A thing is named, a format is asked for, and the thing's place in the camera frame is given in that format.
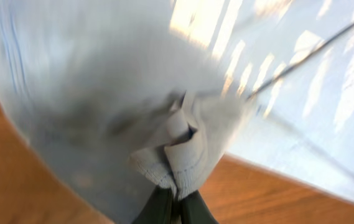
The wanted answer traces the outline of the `light blue t-shirt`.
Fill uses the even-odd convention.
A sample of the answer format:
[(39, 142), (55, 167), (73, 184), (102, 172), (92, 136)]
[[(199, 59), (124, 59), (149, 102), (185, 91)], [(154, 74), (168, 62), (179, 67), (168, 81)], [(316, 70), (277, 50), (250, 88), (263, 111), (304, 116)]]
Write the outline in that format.
[(224, 154), (354, 203), (354, 1), (0, 1), (0, 107), (116, 222)]

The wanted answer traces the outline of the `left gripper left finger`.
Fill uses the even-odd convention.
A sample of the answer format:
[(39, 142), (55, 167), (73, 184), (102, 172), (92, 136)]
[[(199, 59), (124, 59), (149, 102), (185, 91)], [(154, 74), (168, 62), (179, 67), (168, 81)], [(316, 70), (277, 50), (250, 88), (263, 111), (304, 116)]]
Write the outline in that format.
[(170, 224), (173, 199), (171, 189), (156, 187), (133, 224)]

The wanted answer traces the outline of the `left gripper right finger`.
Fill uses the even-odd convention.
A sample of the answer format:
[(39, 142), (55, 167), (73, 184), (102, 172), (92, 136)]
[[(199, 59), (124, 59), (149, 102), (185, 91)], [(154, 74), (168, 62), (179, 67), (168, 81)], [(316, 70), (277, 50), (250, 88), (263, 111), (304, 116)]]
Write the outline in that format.
[(198, 190), (181, 201), (180, 216), (182, 224), (218, 224)]

